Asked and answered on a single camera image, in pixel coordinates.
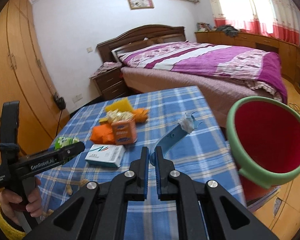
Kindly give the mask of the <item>yellow knit sleeve forearm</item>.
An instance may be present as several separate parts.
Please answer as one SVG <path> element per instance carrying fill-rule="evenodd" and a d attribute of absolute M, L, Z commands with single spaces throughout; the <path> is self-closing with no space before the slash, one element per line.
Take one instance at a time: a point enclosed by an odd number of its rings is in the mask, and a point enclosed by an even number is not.
<path fill-rule="evenodd" d="M 21 240 L 26 236 L 23 228 L 15 224 L 2 211 L 0 204 L 0 228 L 9 240 Z"/>

